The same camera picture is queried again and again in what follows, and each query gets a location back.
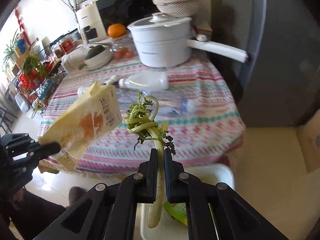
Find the clear plastic water bottle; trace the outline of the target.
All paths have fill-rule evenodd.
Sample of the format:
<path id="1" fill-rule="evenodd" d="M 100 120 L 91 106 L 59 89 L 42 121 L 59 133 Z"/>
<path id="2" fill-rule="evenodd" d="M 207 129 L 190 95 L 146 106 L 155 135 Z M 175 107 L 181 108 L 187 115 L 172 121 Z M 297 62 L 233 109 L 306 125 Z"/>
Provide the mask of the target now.
<path id="1" fill-rule="evenodd" d="M 138 91 L 129 89 L 116 89 L 119 108 L 126 112 L 129 107 L 137 102 Z M 159 102 L 158 116 L 177 117 L 195 114 L 198 104 L 195 99 L 187 99 L 182 92 L 172 92 L 169 90 L 142 91 L 142 97 L 152 95 Z"/>

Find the woven white basket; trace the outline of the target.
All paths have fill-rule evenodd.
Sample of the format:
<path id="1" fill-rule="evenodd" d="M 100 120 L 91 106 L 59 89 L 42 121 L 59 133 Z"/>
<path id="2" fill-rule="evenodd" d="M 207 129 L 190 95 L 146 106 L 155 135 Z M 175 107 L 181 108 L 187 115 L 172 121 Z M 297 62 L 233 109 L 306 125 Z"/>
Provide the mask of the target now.
<path id="1" fill-rule="evenodd" d="M 199 8 L 199 0 L 152 0 L 157 9 L 173 17 L 192 17 Z"/>

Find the white kitchen appliance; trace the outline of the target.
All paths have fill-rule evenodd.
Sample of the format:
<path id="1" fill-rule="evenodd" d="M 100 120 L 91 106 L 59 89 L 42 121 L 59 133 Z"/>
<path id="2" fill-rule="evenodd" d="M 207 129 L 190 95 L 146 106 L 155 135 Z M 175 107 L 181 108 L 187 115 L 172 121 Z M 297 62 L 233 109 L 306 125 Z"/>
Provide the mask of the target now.
<path id="1" fill-rule="evenodd" d="M 96 3 L 79 9 L 76 12 L 76 17 L 80 27 L 80 35 L 86 43 L 99 42 L 107 38 L 106 29 Z"/>

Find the white electric cooking pot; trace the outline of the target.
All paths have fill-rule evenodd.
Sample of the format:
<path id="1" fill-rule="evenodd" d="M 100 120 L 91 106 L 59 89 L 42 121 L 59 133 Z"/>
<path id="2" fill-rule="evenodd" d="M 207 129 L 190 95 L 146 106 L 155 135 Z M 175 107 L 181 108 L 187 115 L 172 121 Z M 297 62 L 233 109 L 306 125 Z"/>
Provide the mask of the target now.
<path id="1" fill-rule="evenodd" d="M 225 44 L 210 41 L 206 35 L 192 37 L 191 18 L 175 18 L 157 12 L 127 26 L 139 59 L 151 68 L 176 67 L 187 62 L 191 50 L 199 49 L 245 63 L 248 53 Z"/>

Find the grey refrigerator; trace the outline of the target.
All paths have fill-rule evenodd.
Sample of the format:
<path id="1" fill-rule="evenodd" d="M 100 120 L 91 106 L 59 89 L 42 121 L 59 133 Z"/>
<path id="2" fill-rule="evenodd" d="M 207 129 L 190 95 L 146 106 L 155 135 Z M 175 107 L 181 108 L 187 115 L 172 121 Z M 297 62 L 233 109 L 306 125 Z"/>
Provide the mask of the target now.
<path id="1" fill-rule="evenodd" d="M 211 0 L 212 40 L 248 52 L 211 55 L 247 127 L 300 126 L 319 110 L 319 0 Z"/>

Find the white plastic trash bin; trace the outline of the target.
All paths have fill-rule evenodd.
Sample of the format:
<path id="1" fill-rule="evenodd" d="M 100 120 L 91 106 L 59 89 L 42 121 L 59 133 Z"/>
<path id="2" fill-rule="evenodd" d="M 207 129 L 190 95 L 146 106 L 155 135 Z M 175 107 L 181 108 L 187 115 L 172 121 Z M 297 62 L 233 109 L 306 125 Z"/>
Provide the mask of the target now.
<path id="1" fill-rule="evenodd" d="M 223 182 L 232 189 L 235 188 L 233 173 L 223 164 L 188 167 L 185 171 L 195 175 L 204 183 L 215 185 Z M 142 239 L 188 239 L 188 227 L 172 218 L 165 210 L 162 211 L 159 224 L 155 228 L 149 228 L 147 226 L 149 208 L 149 204 L 142 204 L 140 217 L 140 235 Z"/>

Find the wilted green vegetable stalk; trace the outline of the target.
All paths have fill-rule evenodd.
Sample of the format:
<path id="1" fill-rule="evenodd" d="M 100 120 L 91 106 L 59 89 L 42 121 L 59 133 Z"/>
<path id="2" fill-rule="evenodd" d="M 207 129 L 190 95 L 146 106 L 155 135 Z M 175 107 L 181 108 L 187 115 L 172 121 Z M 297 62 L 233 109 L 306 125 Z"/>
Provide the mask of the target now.
<path id="1" fill-rule="evenodd" d="M 173 137 L 169 135 L 168 122 L 161 124 L 155 122 L 158 113 L 159 101 L 153 95 L 138 93 L 137 102 L 133 103 L 126 111 L 124 123 L 127 131 L 138 135 L 137 143 L 143 144 L 147 140 L 153 141 L 157 150 L 157 188 L 156 200 L 149 208 L 148 227 L 155 228 L 160 221 L 164 202 L 164 151 L 175 155 Z"/>

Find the yellow paper food bag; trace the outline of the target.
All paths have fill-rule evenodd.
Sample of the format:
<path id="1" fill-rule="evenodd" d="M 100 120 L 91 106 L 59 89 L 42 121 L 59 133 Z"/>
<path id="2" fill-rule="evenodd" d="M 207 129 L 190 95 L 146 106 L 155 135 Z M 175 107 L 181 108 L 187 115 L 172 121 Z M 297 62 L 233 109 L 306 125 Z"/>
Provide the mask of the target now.
<path id="1" fill-rule="evenodd" d="M 75 171 L 87 147 L 122 122 L 116 88 L 93 83 L 38 137 L 41 145 L 58 142 L 62 153 L 55 159 L 67 171 Z"/>

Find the green onion rings chip bag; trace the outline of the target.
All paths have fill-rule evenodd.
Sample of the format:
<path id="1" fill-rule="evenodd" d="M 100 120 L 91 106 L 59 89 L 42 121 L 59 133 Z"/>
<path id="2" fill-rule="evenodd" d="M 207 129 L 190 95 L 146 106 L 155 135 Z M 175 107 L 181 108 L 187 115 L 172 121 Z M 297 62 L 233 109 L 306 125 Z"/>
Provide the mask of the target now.
<path id="1" fill-rule="evenodd" d="M 163 207 L 172 218 L 186 226 L 188 225 L 185 203 L 170 204 L 166 202 Z"/>

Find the large orange fruit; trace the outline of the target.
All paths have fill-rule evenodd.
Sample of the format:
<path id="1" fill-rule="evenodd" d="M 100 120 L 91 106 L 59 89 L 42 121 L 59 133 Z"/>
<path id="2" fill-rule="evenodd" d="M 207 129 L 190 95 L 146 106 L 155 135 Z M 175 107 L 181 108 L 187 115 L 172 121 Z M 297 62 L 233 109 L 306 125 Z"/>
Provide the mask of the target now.
<path id="1" fill-rule="evenodd" d="M 107 35 L 111 38 L 118 38 L 126 33 L 126 27 L 121 23 L 115 23 L 108 27 Z"/>

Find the cardboard box with blue logo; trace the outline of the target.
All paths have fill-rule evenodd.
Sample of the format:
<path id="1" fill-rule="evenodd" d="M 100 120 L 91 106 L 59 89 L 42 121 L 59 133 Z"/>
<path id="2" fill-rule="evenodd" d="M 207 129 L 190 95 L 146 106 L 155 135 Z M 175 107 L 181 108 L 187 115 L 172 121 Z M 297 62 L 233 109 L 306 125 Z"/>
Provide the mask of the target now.
<path id="1" fill-rule="evenodd" d="M 320 160 L 320 112 L 314 116 L 298 131 L 297 138 L 304 157 L 308 173 L 319 168 Z"/>

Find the small tangerine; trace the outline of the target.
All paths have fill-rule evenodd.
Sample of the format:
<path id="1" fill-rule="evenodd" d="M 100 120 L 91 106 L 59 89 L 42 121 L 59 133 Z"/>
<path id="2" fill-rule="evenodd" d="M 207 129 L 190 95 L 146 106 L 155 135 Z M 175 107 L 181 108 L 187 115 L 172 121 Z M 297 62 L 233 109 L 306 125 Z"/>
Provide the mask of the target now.
<path id="1" fill-rule="evenodd" d="M 125 58 L 131 58 L 134 56 L 134 52 L 132 50 L 127 50 L 125 53 L 124 53 L 124 57 Z"/>
<path id="2" fill-rule="evenodd" d="M 116 51 L 116 52 L 114 52 L 113 57 L 116 60 L 119 60 L 119 59 L 121 59 L 123 57 L 123 52 L 122 51 Z"/>

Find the red label glass jar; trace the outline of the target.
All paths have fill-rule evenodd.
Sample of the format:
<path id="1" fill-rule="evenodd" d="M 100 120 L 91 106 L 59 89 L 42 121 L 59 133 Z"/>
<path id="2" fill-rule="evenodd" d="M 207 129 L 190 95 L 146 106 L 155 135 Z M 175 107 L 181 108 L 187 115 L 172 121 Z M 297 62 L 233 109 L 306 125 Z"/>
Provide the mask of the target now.
<path id="1" fill-rule="evenodd" d="M 69 36 L 65 36 L 61 39 L 60 46 L 65 52 L 65 54 L 69 54 L 71 51 L 75 49 L 75 45 Z"/>

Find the small tangerine left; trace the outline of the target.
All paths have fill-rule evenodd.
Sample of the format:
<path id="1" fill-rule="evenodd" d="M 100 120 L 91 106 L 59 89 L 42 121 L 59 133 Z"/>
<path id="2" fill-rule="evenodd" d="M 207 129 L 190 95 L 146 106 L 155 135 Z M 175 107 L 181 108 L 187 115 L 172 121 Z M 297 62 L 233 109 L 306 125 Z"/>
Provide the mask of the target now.
<path id="1" fill-rule="evenodd" d="M 116 60 L 119 60 L 119 59 L 121 59 L 123 57 L 123 52 L 122 51 L 116 51 L 116 52 L 114 52 L 113 57 Z"/>

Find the small tangerine right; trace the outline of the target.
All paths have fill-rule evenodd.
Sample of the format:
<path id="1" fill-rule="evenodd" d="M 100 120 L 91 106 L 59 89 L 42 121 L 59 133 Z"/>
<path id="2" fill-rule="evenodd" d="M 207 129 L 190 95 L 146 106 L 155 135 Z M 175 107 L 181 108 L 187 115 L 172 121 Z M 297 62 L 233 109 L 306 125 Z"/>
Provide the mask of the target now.
<path id="1" fill-rule="evenodd" d="M 125 58 L 131 58 L 134 56 L 134 52 L 132 50 L 127 50 L 125 53 L 124 53 L 124 57 Z"/>

